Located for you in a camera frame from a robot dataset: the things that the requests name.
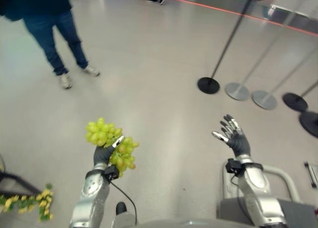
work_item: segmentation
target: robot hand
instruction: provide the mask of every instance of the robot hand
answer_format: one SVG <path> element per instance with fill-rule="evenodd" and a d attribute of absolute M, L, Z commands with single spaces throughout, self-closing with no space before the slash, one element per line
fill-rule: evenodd
<path fill-rule="evenodd" d="M 223 118 L 227 123 L 223 121 L 220 122 L 221 125 L 223 125 L 221 130 L 226 136 L 215 131 L 212 132 L 212 135 L 226 143 L 233 150 L 235 157 L 242 154 L 250 156 L 249 143 L 239 124 L 231 115 L 226 115 Z"/>
<path fill-rule="evenodd" d="M 124 140 L 124 136 L 121 136 L 116 142 L 108 146 L 104 149 L 103 146 L 97 146 L 94 152 L 94 166 L 96 166 L 99 163 L 109 164 L 109 159 L 113 152 L 115 151 L 115 148 Z"/>

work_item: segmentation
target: black cable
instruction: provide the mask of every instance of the black cable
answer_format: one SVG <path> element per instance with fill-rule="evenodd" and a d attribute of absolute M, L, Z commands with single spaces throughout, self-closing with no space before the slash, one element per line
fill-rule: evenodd
<path fill-rule="evenodd" d="M 245 210 L 243 209 L 243 206 L 240 202 L 240 199 L 239 199 L 239 186 L 237 188 L 237 200 L 238 200 L 238 205 L 239 205 L 239 208 L 241 209 L 241 211 L 244 213 L 244 215 L 246 216 L 246 218 L 249 220 L 249 222 L 251 222 L 252 224 L 254 224 L 254 222 L 251 220 L 251 218 L 247 215 L 247 213 L 245 212 Z"/>
<path fill-rule="evenodd" d="M 5 172 L 5 162 L 4 162 L 4 159 L 3 159 L 1 154 L 0 154 L 0 160 L 1 160 L 1 163 L 2 163 L 3 171 Z"/>
<path fill-rule="evenodd" d="M 234 176 L 231 178 L 230 182 L 231 182 L 231 184 L 233 184 L 233 185 L 235 185 L 235 186 L 237 187 L 238 184 L 236 184 L 236 183 L 233 182 L 233 178 L 235 178 L 235 176 L 236 176 L 236 175 L 234 175 Z"/>
<path fill-rule="evenodd" d="M 136 226 L 137 225 L 137 209 L 136 209 L 135 203 L 133 202 L 133 200 L 130 199 L 130 197 L 123 190 L 121 190 L 114 183 L 112 183 L 112 181 L 110 181 L 109 183 L 112 184 L 114 187 L 116 187 L 119 191 L 121 191 L 121 193 L 124 194 L 128 198 L 128 200 L 131 201 L 131 203 L 133 204 L 135 209 L 135 226 Z"/>

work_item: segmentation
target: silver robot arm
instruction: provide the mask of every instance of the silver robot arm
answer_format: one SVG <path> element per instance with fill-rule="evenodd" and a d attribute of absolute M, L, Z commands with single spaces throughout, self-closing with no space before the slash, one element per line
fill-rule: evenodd
<path fill-rule="evenodd" d="M 108 148 L 97 147 L 94 153 L 94 168 L 88 172 L 76 203 L 70 228 L 99 228 L 104 215 L 104 206 L 109 194 L 109 180 L 118 177 L 115 166 L 108 167 L 109 158 L 121 143 L 121 136 Z"/>
<path fill-rule="evenodd" d="M 248 213 L 257 227 L 287 228 L 284 213 L 278 200 L 270 190 L 269 182 L 262 171 L 261 164 L 254 163 L 250 156 L 249 143 L 236 120 L 224 116 L 227 123 L 221 121 L 225 136 L 213 132 L 213 136 L 232 148 L 236 160 L 235 174 L 238 177 L 238 187 L 244 194 Z"/>

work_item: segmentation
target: robot finger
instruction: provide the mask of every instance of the robot finger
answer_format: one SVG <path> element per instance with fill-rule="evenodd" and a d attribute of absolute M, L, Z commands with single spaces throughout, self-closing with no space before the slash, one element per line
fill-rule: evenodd
<path fill-rule="evenodd" d="M 230 127 L 232 128 L 233 131 L 235 131 L 237 129 L 235 124 L 231 120 L 231 116 L 228 117 L 228 115 L 226 115 L 223 118 L 227 121 L 227 123 L 230 125 Z"/>
<path fill-rule="evenodd" d="M 224 133 L 228 138 L 231 138 L 232 135 L 231 135 L 226 129 L 224 129 L 224 128 L 222 127 L 221 130 L 223 131 L 223 133 Z"/>
<path fill-rule="evenodd" d="M 229 141 L 229 139 L 227 137 L 225 137 L 224 135 L 220 134 L 219 132 L 213 131 L 212 135 L 215 138 L 217 138 L 217 139 L 219 139 L 219 140 L 221 140 L 221 141 L 223 141 L 225 143 L 227 143 Z"/>
<path fill-rule="evenodd" d="M 233 135 L 233 129 L 231 128 L 231 126 L 229 126 L 227 123 L 220 121 L 220 124 L 224 126 L 224 128 L 226 129 L 226 131 L 231 135 Z"/>

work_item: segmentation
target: blue jeans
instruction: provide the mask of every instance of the blue jeans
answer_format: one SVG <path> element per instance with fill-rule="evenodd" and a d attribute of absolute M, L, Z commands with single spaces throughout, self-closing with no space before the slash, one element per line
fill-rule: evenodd
<path fill-rule="evenodd" d="M 82 69 L 88 65 L 83 50 L 80 46 L 80 39 L 76 33 L 75 24 L 71 11 L 58 15 L 32 15 L 23 18 L 26 28 L 34 36 L 43 49 L 47 60 L 54 68 L 56 75 L 68 73 L 63 62 L 56 51 L 53 37 L 53 26 L 55 25 L 65 38 L 76 59 L 76 63 Z"/>

